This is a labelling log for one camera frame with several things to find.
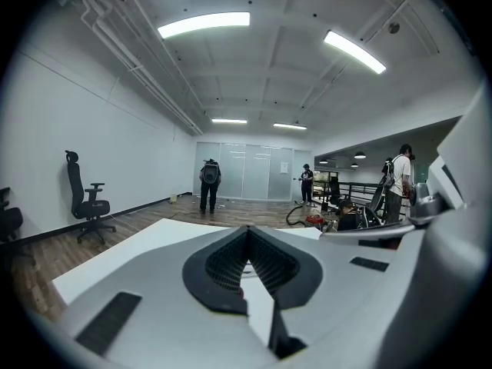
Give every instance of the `black pants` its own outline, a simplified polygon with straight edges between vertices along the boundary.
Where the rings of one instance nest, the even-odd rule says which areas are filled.
[[[207,196],[208,190],[210,189],[210,209],[215,209],[215,202],[217,200],[217,189],[218,183],[201,183],[201,198],[200,198],[200,209],[205,210],[207,208]]]
[[[301,191],[302,191],[302,201],[306,202],[306,195],[307,195],[307,202],[311,202],[311,185],[302,184]]]
[[[401,197],[392,191],[386,193],[387,217],[386,224],[398,223],[400,221]]]

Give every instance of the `ceiling sprinkler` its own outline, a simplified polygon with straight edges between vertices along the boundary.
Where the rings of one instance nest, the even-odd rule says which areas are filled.
[[[390,32],[390,34],[397,34],[398,31],[400,30],[400,24],[396,22],[390,23],[387,29]]]

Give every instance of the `chair headrest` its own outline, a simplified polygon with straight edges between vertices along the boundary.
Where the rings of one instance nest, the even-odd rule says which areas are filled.
[[[67,162],[68,163],[76,163],[78,161],[78,155],[74,151],[65,151],[67,154]]]

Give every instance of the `black chair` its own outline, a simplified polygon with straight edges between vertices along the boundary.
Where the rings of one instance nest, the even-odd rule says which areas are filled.
[[[14,240],[15,231],[18,230],[23,222],[22,213],[19,208],[9,208],[9,201],[4,201],[4,196],[10,188],[0,189],[0,241]]]
[[[104,244],[105,240],[99,233],[99,230],[104,228],[116,232],[115,227],[102,224],[99,220],[101,216],[108,214],[110,210],[108,201],[98,201],[95,199],[97,193],[102,191],[102,188],[99,188],[99,186],[104,186],[104,183],[91,183],[91,186],[94,187],[84,190],[80,179],[80,168],[77,164],[77,153],[74,151],[65,151],[65,153],[67,154],[68,179],[70,179],[72,192],[71,213],[78,219],[85,218],[87,220],[80,228],[82,233],[77,237],[77,242],[81,243],[81,238],[89,232],[95,232],[99,236],[101,243]],[[84,201],[84,191],[89,193],[88,201]]]
[[[340,184],[336,176],[331,177],[330,180],[330,204],[338,206],[340,204]]]

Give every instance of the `ceiling light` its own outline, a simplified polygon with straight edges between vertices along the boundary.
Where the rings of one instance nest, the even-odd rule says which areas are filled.
[[[238,120],[238,119],[212,119],[214,123],[239,123],[241,125],[245,125],[248,123],[247,120]]]
[[[305,130],[307,127],[306,126],[300,126],[300,125],[285,125],[284,123],[275,123],[274,127],[283,127],[283,128],[294,128],[296,130]]]
[[[192,32],[202,28],[220,28],[224,26],[249,26],[249,12],[223,12],[183,19],[158,28],[162,38]]]
[[[372,68],[375,72],[380,74],[383,72],[386,67],[384,67],[376,58],[369,55],[364,49],[360,46],[355,45],[352,41],[348,41],[346,38],[329,31],[324,42],[327,44],[333,45],[336,48],[341,49],[344,52],[347,52],[349,55],[355,57],[360,62],[363,62],[367,67]]]

